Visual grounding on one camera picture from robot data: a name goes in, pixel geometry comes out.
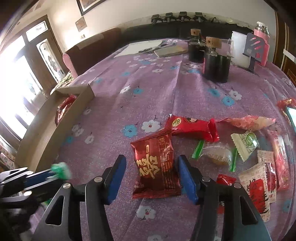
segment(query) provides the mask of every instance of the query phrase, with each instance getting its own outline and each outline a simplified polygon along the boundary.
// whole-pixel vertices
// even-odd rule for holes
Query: wooden lid
[[[206,45],[207,45],[207,47],[220,49],[222,47],[222,41],[221,41],[221,39],[218,39],[218,38],[207,37],[206,38]]]
[[[196,29],[196,28],[192,28],[190,31],[192,36],[199,36],[201,32],[200,29]]]

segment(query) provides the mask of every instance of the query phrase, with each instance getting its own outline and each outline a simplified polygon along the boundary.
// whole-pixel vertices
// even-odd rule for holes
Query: pink thermos
[[[268,52],[269,52],[269,32],[268,32],[268,27],[261,22],[257,22],[257,26],[254,29],[254,35],[261,37],[265,40],[265,47],[264,47],[264,52],[263,52],[263,57],[261,64],[262,66],[266,65],[267,62],[267,57],[268,57]]]

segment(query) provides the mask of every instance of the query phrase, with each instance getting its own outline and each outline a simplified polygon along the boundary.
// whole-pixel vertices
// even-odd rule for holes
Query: metal screw
[[[32,194],[32,191],[27,191],[24,193],[24,196],[30,196]]]
[[[63,185],[63,188],[68,189],[70,186],[71,186],[70,183],[65,183],[65,184]]]
[[[202,180],[203,180],[204,182],[209,182],[211,179],[210,179],[209,177],[202,177]]]
[[[99,182],[101,182],[102,180],[103,180],[102,177],[95,177],[95,178],[94,178],[94,181],[95,181],[96,183],[99,183]]]
[[[234,186],[235,188],[241,188],[241,184],[240,184],[240,183],[234,183],[233,186]]]

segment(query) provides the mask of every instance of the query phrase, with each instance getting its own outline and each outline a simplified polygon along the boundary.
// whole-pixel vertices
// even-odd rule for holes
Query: white sheet of paper
[[[121,53],[119,53],[115,57],[128,55],[128,54],[136,54],[136,53],[139,53],[139,51],[141,50],[156,47],[161,43],[162,43],[162,40],[150,40],[150,41],[131,43],[128,45],[127,48],[125,48]]]

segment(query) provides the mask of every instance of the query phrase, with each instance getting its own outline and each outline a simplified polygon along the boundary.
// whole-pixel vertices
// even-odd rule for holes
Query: white container
[[[249,68],[250,57],[243,55],[247,36],[244,34],[232,31],[231,40],[233,40],[233,50],[232,50],[231,61],[238,66]]]

